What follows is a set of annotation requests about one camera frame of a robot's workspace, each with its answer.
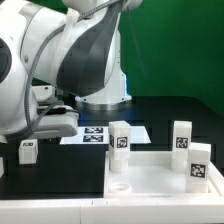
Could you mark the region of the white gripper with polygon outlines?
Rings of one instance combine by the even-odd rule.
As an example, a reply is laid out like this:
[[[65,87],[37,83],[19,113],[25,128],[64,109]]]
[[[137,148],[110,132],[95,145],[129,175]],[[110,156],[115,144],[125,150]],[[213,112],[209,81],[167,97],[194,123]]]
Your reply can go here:
[[[50,139],[75,136],[78,133],[79,114],[66,112],[61,115],[44,116],[31,139]]]

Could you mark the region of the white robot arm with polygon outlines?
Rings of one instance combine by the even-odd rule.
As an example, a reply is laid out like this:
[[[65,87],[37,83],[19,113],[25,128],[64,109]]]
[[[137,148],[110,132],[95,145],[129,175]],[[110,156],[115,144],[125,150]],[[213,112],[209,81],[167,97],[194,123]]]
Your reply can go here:
[[[65,14],[30,0],[0,0],[0,142],[74,136],[79,115],[63,101],[41,106],[37,78],[95,109],[131,101],[118,24],[143,0],[61,0]]]

